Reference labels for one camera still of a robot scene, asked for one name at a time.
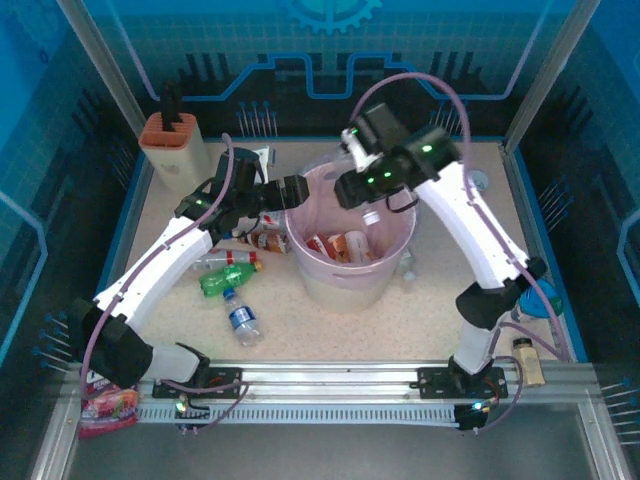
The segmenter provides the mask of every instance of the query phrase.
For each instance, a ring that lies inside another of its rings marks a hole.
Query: pink trash bin
[[[333,187],[352,163],[340,161],[340,153],[328,155],[323,164],[303,173],[309,198],[300,207],[287,211],[285,223],[302,282],[309,296],[321,307],[337,313],[355,313],[376,303],[387,288],[416,227],[416,209],[390,212],[384,200],[371,207],[380,221],[367,227],[358,209],[344,210]],[[391,197],[391,207],[411,202],[405,190]],[[327,237],[352,230],[364,232],[378,260],[369,265],[344,264],[311,250],[306,240],[320,232]]]

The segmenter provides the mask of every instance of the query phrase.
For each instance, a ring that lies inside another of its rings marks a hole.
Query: robotic arm
[[[229,152],[220,158],[216,176],[185,197],[160,238],[118,281],[99,293],[94,302],[76,300],[69,311],[69,332],[74,357],[82,360],[98,319],[118,295],[136,268],[170,238],[198,220],[222,190]],[[255,184],[255,178],[262,183]],[[128,388],[142,378],[162,378],[201,387],[209,359],[182,344],[151,346],[139,336],[157,302],[200,256],[237,227],[241,217],[256,218],[261,211],[295,208],[309,196],[306,180],[298,175],[265,182],[258,153],[234,148],[231,184],[219,207],[198,228],[164,249],[144,268],[122,296],[102,329],[90,367],[116,385]]]
[[[342,132],[342,144],[356,164],[356,170],[336,181],[335,193],[343,208],[373,203],[406,187],[433,209],[471,265],[476,282],[456,299],[465,322],[449,361],[456,383],[464,389],[491,367],[498,319],[515,305],[528,283],[469,202],[460,155],[442,128],[410,134],[385,104],[379,104]],[[544,262],[529,259],[513,243],[477,192],[474,202],[507,239],[515,260],[526,265],[534,278],[541,277]]]

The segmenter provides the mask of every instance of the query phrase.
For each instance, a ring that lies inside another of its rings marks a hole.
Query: green soda bottle
[[[233,263],[222,270],[200,277],[200,288],[205,297],[216,297],[228,288],[235,288],[249,281],[251,276],[262,271],[260,261],[254,263]]]

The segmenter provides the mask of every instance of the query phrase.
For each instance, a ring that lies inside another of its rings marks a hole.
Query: gear logo
[[[359,28],[360,21],[370,19],[371,11],[382,6],[381,0],[286,0],[289,16],[313,33],[346,33],[348,27]]]

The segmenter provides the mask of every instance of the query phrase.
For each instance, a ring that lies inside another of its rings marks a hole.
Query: beige floor
[[[272,178],[295,173],[335,148],[335,143],[329,142],[271,145],[276,149],[277,159]],[[244,146],[259,148],[262,145]],[[208,147],[216,160],[224,149],[219,143]],[[485,200],[514,241],[524,248],[498,145],[474,144],[473,160],[490,179]],[[179,201],[180,197],[167,191],[154,176],[129,264],[159,236]],[[235,242],[231,246],[241,248]],[[293,254],[260,252],[265,270],[241,290],[265,330],[266,338],[260,345],[254,348],[238,345],[222,299],[205,299],[198,285],[199,274],[191,271],[160,301],[142,335],[152,344],[183,342],[211,358],[230,360],[446,359],[456,349],[462,325],[454,301],[473,282],[473,275],[442,223],[425,205],[421,205],[421,222],[411,247],[419,262],[419,278],[412,291],[407,293],[394,282],[374,307],[360,314],[337,315],[321,310],[305,293]],[[546,321],[531,327],[551,341]],[[510,340],[515,336],[505,332],[498,344],[498,353],[509,353]],[[549,358],[542,350],[540,356]]]

